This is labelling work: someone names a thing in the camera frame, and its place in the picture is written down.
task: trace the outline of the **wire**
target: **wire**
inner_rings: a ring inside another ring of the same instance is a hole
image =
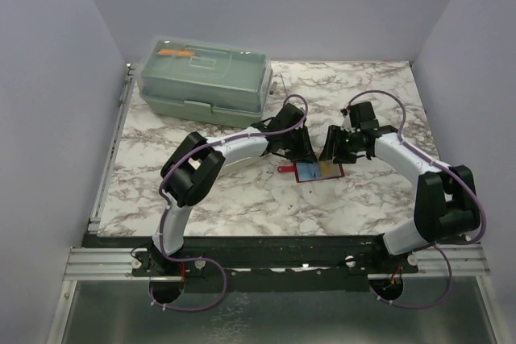
[[[201,146],[194,148],[192,151],[188,152],[186,155],[181,157],[179,159],[179,161],[177,163],[175,163],[169,169],[169,171],[167,172],[167,174],[165,175],[165,177],[161,181],[160,188],[159,188],[160,196],[162,196],[167,201],[167,205],[166,205],[163,213],[161,214],[160,225],[158,227],[158,239],[159,239],[159,245],[160,245],[161,254],[168,261],[176,262],[176,263],[195,262],[195,261],[198,261],[198,260],[202,260],[202,261],[205,261],[207,263],[212,263],[213,265],[215,265],[220,270],[220,272],[222,274],[222,277],[223,277],[223,289],[220,292],[219,296],[213,302],[209,303],[208,305],[199,306],[199,307],[195,307],[195,308],[185,308],[185,307],[180,307],[180,306],[161,304],[161,303],[157,302],[156,299],[154,298],[153,291],[152,291],[152,288],[151,288],[150,292],[149,292],[150,293],[150,297],[152,298],[151,305],[160,306],[163,310],[170,309],[170,310],[176,310],[176,311],[181,311],[181,312],[201,312],[203,310],[207,310],[207,309],[213,308],[214,306],[216,306],[216,304],[218,304],[224,298],[224,295],[226,294],[226,290],[227,290],[227,275],[226,275],[226,272],[224,271],[224,268],[222,267],[222,265],[220,263],[218,263],[214,259],[204,258],[204,257],[177,259],[177,258],[173,258],[173,257],[167,255],[166,249],[164,247],[163,232],[164,232],[165,220],[166,220],[167,215],[169,213],[169,209],[173,205],[173,203],[172,203],[171,197],[169,195],[167,195],[167,193],[165,192],[165,188],[166,188],[167,183],[169,182],[172,174],[185,161],[187,161],[190,157],[192,157],[192,155],[196,154],[197,152],[199,152],[199,151],[201,151],[203,149],[206,149],[208,147],[217,147],[218,145],[221,145],[222,143],[228,143],[230,141],[235,141],[237,139],[243,139],[243,138],[246,138],[246,137],[264,137],[264,136],[283,135],[284,133],[293,131],[294,129],[300,127],[304,123],[304,121],[306,120],[306,116],[308,115],[308,101],[304,97],[300,96],[299,94],[291,94],[283,101],[283,105],[285,105],[291,98],[299,98],[303,102],[303,104],[305,106],[305,112],[303,113],[302,118],[296,124],[286,128],[286,129],[283,129],[281,131],[260,132],[260,133],[247,133],[246,132],[246,133],[240,133],[240,134],[237,134],[237,135],[233,135],[233,136],[227,137],[224,140],[215,140],[212,143],[202,144]]]
[[[466,241],[466,242],[458,242],[457,244],[459,245],[470,245],[470,244],[473,244],[473,243],[477,243],[479,242],[482,237],[484,236],[485,234],[485,229],[487,227],[487,217],[485,215],[485,210],[484,210],[484,206],[481,204],[481,202],[478,200],[478,197],[476,196],[476,194],[468,187],[468,185],[466,183],[464,183],[464,181],[462,179],[460,179],[460,177],[458,177],[453,171],[451,171],[448,167],[446,167],[445,165],[442,165],[441,163],[439,163],[437,160],[434,160],[432,157],[430,157],[429,155],[427,155],[425,152],[421,151],[419,148],[417,148],[416,146],[412,145],[411,143],[408,143],[405,141],[405,139],[403,138],[402,136],[402,132],[403,132],[403,127],[405,125],[405,122],[406,122],[406,108],[405,108],[405,105],[403,105],[403,102],[401,102],[401,100],[394,96],[393,94],[389,93],[389,92],[385,92],[384,90],[366,90],[364,92],[361,92],[361,93],[358,93],[355,97],[353,97],[348,103],[347,103],[347,106],[346,106],[346,110],[349,110],[349,107],[350,105],[358,98],[358,97],[361,97],[365,94],[369,94],[369,93],[379,93],[379,94],[384,94],[386,96],[389,96],[391,97],[395,102],[397,102],[397,104],[400,106],[400,108],[402,108],[402,122],[400,123],[400,126],[399,128],[397,129],[397,138],[400,140],[400,143],[405,147],[407,148],[409,151],[411,151],[412,153],[414,153],[415,155],[417,155],[418,157],[420,157],[421,159],[425,160],[427,163],[429,163],[430,165],[433,165],[434,167],[437,167],[438,169],[440,169],[441,171],[443,171],[444,173],[446,173],[448,176],[450,176],[454,181],[456,181],[460,187],[472,198],[473,202],[475,203],[475,206],[478,208],[478,212],[480,214],[480,217],[481,217],[481,226],[480,226],[480,230],[478,231],[478,234],[472,238],[470,241]]]
[[[143,249],[144,247],[147,247],[148,246],[148,242],[146,243],[142,243],[141,245],[137,246],[137,247],[134,247],[130,252],[129,252],[129,255],[136,259],[137,261],[139,261],[140,263],[142,263],[142,260],[140,258],[138,258],[136,255],[135,255],[135,251],[138,250],[138,249]]]
[[[186,265],[184,262],[181,262],[181,279],[186,282]]]
[[[434,302],[431,302],[430,304],[409,305],[409,304],[403,304],[400,302],[394,302],[391,300],[386,300],[385,298],[382,298],[381,296],[379,296],[378,293],[376,293],[375,290],[373,288],[371,288],[371,292],[372,292],[372,294],[374,294],[376,296],[377,300],[379,300],[380,302],[383,302],[384,304],[394,306],[396,308],[402,308],[402,309],[429,309],[429,308],[433,308],[434,306],[442,304],[450,296],[450,292],[452,291],[452,285],[453,285],[452,266],[450,264],[450,260],[448,259],[446,254],[444,254],[444,251],[440,247],[437,247],[436,245],[434,245],[432,247],[434,247],[443,256],[444,262],[446,262],[446,267],[448,269],[448,282],[446,285],[446,290],[444,291],[443,295],[439,299],[435,300]]]
[[[397,265],[397,266],[396,266],[396,270],[394,271],[394,273],[393,273],[393,274],[391,275],[391,277],[390,277],[390,283],[391,283],[392,285],[394,285],[394,277],[395,277],[395,275],[396,275],[397,273],[400,273],[400,279],[401,279],[401,277],[402,277],[401,269],[402,269],[402,267],[401,267],[400,265]]]

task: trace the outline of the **orange item in box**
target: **orange item in box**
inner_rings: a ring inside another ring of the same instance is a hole
[[[194,56],[191,50],[176,50],[175,48],[162,48],[158,51],[158,56]]]

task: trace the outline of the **screw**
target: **screw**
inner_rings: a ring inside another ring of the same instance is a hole
[[[353,257],[352,255],[348,255],[346,257],[345,261],[346,261],[347,267],[355,267],[355,265],[356,265],[355,257]]]
[[[205,266],[206,266],[206,261],[195,261],[195,267],[197,269],[201,270]]]
[[[139,261],[139,259],[133,259],[131,261],[131,267],[133,269],[140,269],[142,267],[142,263]]]
[[[418,257],[416,257],[414,254],[410,254],[408,257],[406,257],[406,262],[408,262],[410,266],[416,266],[418,264]]]

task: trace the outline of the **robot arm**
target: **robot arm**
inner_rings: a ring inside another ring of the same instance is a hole
[[[234,170],[269,153],[285,157],[294,163],[317,162],[306,126],[283,135],[267,135],[291,127],[302,117],[303,112],[296,106],[285,104],[276,117],[253,124],[239,134],[204,138],[198,132],[194,132],[186,136],[161,169],[161,177],[165,177],[170,168],[193,149],[206,143],[221,143],[221,140],[222,144],[196,153],[192,156],[193,160],[183,163],[167,183],[165,191],[170,195],[172,202],[167,208],[163,229],[164,249],[167,255],[175,253],[183,246],[183,234],[193,206],[206,197],[223,168]],[[243,135],[240,139],[227,143],[224,141],[240,134]],[[154,236],[152,240],[159,249],[159,235]]]
[[[480,214],[471,197],[440,168],[406,148],[392,126],[379,126],[371,102],[351,106],[352,131],[328,128],[320,160],[354,164],[357,159],[377,157],[393,166],[416,188],[414,217],[381,235],[381,249],[399,255],[425,247],[442,238],[473,231]],[[472,172],[465,166],[449,167],[475,192]]]

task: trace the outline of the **metal floor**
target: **metal floor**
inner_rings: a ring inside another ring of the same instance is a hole
[[[424,303],[442,293],[443,278],[406,280],[400,300]],[[457,278],[450,298],[433,309],[383,305],[371,293],[230,293],[203,313],[163,312],[150,306],[142,281],[77,285],[64,341],[124,343],[495,343],[475,277]],[[202,304],[212,295],[184,295]]]

